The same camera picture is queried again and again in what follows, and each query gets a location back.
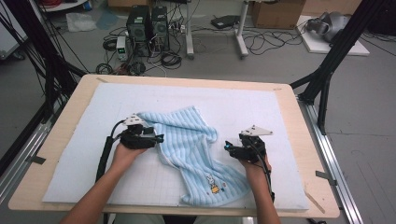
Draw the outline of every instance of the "blue towel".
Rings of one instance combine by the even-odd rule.
[[[250,187],[246,178],[233,167],[212,160],[210,144],[217,139],[195,107],[170,114],[139,113],[156,133],[164,134],[162,163],[180,170],[188,193],[183,203],[195,206],[221,206],[244,197]]]

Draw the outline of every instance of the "metal table leg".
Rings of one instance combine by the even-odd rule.
[[[191,33],[191,0],[187,0],[187,27],[186,27],[186,49],[187,57],[189,59],[194,59],[194,46],[192,44],[192,33]]]
[[[241,59],[248,56],[248,49],[247,46],[245,45],[245,40],[242,37],[242,32],[244,30],[244,25],[245,25],[245,18],[247,17],[247,14],[248,14],[248,1],[244,1],[242,5],[239,28],[235,30],[236,41],[238,42],[238,46],[241,49]]]

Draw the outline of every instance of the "cloth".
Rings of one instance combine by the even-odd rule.
[[[69,32],[91,31],[96,29],[92,16],[81,13],[67,13],[67,28]]]
[[[183,203],[195,206],[221,206],[244,197],[249,191],[246,178],[233,167],[212,160],[210,144],[217,139],[214,128],[205,124],[193,106],[170,114],[139,113],[157,134],[164,134],[160,145],[162,163],[177,168],[188,193]]]

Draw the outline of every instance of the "hand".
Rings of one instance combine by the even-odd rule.
[[[131,164],[134,162],[134,159],[147,149],[129,149],[122,143],[119,143],[116,147],[116,151],[114,152],[113,162],[111,163],[110,169],[118,170],[120,172],[125,172]]]

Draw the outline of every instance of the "forearm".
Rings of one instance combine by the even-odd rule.
[[[64,217],[61,223],[96,223],[123,172],[109,169]]]
[[[265,178],[261,178],[260,181],[254,183],[251,187],[256,202],[258,224],[280,223]]]

